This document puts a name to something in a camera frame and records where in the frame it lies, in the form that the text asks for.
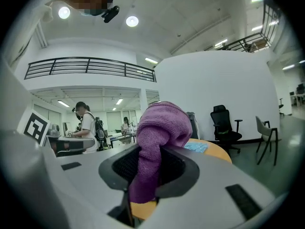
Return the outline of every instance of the yellow object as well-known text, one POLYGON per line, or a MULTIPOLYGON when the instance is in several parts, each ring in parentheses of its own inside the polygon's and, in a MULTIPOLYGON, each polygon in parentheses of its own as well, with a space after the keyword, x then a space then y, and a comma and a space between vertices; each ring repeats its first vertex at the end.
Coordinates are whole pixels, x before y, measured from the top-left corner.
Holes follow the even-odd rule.
MULTIPOLYGON (((199 140, 199 139, 190 139, 189 142, 198 142, 198 143, 207 143, 208 148, 203 153, 205 155, 214 156, 220 159, 223 159, 229 163, 232 163, 232 160, 230 159, 230 156, 225 152, 221 147, 214 143, 210 143, 208 141, 199 140)), ((132 215, 140 218, 140 219, 147 219, 154 211, 154 209, 157 206, 156 201, 150 201, 145 204, 136 204, 136 203, 130 203, 131 209, 132 209, 132 215)))

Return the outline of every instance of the white t-shirt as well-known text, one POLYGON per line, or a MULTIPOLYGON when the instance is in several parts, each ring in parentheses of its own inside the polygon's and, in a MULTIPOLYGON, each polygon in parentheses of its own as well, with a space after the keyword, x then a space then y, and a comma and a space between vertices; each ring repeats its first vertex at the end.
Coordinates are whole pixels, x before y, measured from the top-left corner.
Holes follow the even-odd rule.
POLYGON ((130 134, 132 132, 132 129, 130 127, 128 127, 128 125, 126 123, 123 123, 121 125, 121 131, 126 131, 126 134, 130 134))
POLYGON ((83 117, 82 117, 82 122, 81 122, 81 128, 85 130, 89 130, 90 132, 87 135, 83 135, 82 137, 85 138, 93 138, 94 139, 94 146, 87 148, 86 153, 93 153, 96 152, 96 150, 99 148, 99 143, 95 138, 95 119, 90 115, 92 114, 91 112, 87 111, 83 117))

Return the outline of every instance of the white table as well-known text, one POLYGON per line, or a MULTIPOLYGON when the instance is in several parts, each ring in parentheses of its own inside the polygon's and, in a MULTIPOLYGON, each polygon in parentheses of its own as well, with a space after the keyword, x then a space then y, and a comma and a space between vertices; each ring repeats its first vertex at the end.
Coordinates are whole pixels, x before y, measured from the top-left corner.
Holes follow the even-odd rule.
POLYGON ((299 100, 297 99, 298 97, 304 97, 305 94, 297 94, 297 95, 291 95, 290 97, 295 97, 296 98, 296 106, 300 106, 302 104, 302 101, 299 103, 299 100))

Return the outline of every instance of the black rubber pad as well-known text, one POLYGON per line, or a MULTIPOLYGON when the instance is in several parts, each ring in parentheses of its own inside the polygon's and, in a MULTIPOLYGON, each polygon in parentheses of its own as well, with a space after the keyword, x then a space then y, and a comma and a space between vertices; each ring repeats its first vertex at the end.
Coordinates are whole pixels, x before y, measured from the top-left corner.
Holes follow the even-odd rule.
POLYGON ((61 167, 63 170, 70 170, 70 169, 73 169, 78 166, 81 166, 81 164, 78 162, 73 162, 73 163, 62 165, 61 167))
POLYGON ((225 189, 247 220, 262 210, 239 184, 228 186, 225 189))

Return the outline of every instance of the white chair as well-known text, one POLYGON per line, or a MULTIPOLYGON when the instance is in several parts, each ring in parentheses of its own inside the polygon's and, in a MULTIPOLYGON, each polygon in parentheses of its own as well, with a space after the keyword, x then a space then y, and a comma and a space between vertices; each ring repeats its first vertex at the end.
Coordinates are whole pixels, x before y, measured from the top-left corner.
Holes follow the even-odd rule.
POLYGON ((266 142, 266 147, 263 151, 263 154, 261 156, 261 158, 258 161, 258 165, 261 163, 263 156, 268 148, 268 145, 270 144, 270 152, 271 152, 271 142, 275 141, 275 157, 274 157, 274 166, 276 165, 276 158, 277 158, 277 146, 278 146, 278 131, 277 128, 270 128, 270 122, 269 121, 265 121, 264 123, 259 119, 259 117, 256 116, 256 125, 257 125, 257 131, 262 134, 261 140, 259 142, 257 151, 259 150, 259 147, 261 146, 262 141, 266 142))

